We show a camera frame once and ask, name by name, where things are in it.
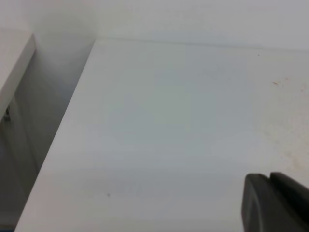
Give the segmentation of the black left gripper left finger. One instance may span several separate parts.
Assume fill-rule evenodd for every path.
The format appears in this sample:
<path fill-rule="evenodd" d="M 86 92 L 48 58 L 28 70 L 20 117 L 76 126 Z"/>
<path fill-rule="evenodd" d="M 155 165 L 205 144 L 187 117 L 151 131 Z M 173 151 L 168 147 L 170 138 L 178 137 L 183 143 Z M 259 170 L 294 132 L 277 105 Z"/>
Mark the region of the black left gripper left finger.
<path fill-rule="evenodd" d="M 298 214 L 274 187 L 270 177 L 248 174 L 241 217 L 245 232 L 307 232 L 309 214 Z"/>

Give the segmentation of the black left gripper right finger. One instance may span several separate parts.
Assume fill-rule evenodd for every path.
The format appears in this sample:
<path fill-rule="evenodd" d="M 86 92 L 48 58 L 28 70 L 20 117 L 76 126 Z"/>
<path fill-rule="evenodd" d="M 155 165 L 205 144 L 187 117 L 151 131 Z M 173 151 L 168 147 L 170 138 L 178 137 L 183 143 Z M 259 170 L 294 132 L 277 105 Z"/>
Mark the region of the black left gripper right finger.
<path fill-rule="evenodd" d="M 289 176 L 272 172 L 270 180 L 298 214 L 309 213 L 309 189 Z"/>

